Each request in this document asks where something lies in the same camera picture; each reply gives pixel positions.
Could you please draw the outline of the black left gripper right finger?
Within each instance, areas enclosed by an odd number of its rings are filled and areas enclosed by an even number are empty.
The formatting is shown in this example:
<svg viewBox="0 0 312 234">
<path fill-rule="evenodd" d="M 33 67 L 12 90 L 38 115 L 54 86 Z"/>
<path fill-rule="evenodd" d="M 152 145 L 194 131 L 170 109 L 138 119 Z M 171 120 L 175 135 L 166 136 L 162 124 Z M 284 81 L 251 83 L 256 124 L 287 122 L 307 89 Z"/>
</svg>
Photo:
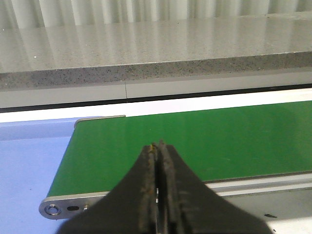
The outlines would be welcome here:
<svg viewBox="0 0 312 234">
<path fill-rule="evenodd" d="M 208 188 L 173 145 L 157 147 L 158 204 L 165 234 L 270 234 L 268 225 Z"/>
</svg>

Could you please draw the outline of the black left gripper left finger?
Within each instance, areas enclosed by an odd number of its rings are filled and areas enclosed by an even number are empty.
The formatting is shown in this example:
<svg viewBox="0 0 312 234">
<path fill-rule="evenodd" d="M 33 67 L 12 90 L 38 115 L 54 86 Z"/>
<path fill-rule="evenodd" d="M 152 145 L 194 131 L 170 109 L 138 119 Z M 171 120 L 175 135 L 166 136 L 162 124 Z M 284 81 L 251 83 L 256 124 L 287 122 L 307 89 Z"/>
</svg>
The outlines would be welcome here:
<svg viewBox="0 0 312 234">
<path fill-rule="evenodd" d="M 59 234 L 155 234 L 154 145 L 144 146 L 133 167 L 108 195 L 66 221 Z"/>
</svg>

